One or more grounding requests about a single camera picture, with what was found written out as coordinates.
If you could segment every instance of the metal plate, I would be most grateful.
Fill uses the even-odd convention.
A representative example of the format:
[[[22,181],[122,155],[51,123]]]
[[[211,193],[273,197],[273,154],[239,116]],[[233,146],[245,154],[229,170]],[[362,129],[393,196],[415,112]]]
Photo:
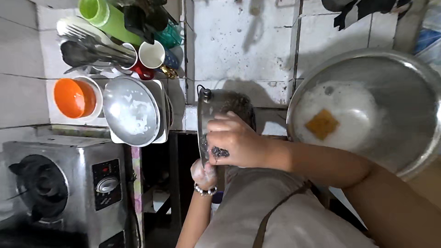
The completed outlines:
[[[156,138],[159,109],[147,87],[134,78],[119,76],[107,83],[103,98],[104,116],[118,138],[135,147]]]

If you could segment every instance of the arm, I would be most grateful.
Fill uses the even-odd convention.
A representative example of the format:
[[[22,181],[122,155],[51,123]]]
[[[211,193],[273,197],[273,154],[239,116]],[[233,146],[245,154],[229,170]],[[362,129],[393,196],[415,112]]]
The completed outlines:
[[[191,166],[191,177],[203,190],[214,188],[217,184],[215,166],[207,163],[202,166],[200,159]],[[210,223],[212,196],[202,196],[193,192],[190,207],[179,235],[176,248],[193,248]]]
[[[210,163],[280,169],[343,189],[374,239],[385,248],[439,247],[441,211],[379,165],[330,147],[267,139],[234,113],[210,121],[209,149],[230,156]]]
[[[266,142],[270,167],[342,188],[380,247],[440,247],[441,211],[386,169],[339,149]]]
[[[194,192],[176,248],[193,248],[210,223],[212,196]]]

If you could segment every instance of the green cup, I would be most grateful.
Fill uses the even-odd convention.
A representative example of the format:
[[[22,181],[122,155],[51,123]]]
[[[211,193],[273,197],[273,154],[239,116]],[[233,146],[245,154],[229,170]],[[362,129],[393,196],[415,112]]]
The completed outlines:
[[[95,27],[123,42],[141,45],[141,38],[124,27],[124,14],[105,0],[80,0],[78,8]]]

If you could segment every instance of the hand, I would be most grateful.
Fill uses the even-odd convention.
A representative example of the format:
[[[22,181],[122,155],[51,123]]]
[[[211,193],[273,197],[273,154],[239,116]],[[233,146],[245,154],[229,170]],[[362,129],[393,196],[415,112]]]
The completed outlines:
[[[209,190],[217,184],[216,166],[210,163],[202,166],[201,159],[196,160],[190,168],[191,177],[198,184],[199,188]]]
[[[209,161],[213,165],[237,165],[241,167],[264,167],[266,162],[266,139],[254,132],[232,111],[215,115],[207,125]],[[213,147],[228,150],[228,157],[216,157]]]

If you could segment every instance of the fork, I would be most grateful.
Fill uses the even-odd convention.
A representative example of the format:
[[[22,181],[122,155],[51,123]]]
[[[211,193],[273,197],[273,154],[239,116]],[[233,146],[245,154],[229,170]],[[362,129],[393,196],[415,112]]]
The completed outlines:
[[[97,40],[95,38],[95,36],[92,33],[88,32],[88,31],[86,31],[86,30],[84,30],[84,29],[82,29],[82,28],[80,28],[80,27],[78,27],[76,25],[68,25],[67,26],[67,30],[68,30],[67,34],[69,34],[71,36],[76,36],[80,40],[85,40],[86,43],[90,43],[91,45],[101,45],[101,46],[104,46],[106,48],[112,49],[112,50],[114,50],[116,52],[122,53],[123,55],[125,55],[127,57],[130,57],[132,59],[136,59],[136,57],[134,55],[132,55],[132,54],[120,51],[118,49],[115,49],[115,48],[113,48],[113,47],[111,47],[109,45],[106,45],[106,44],[100,42],[99,40]]]

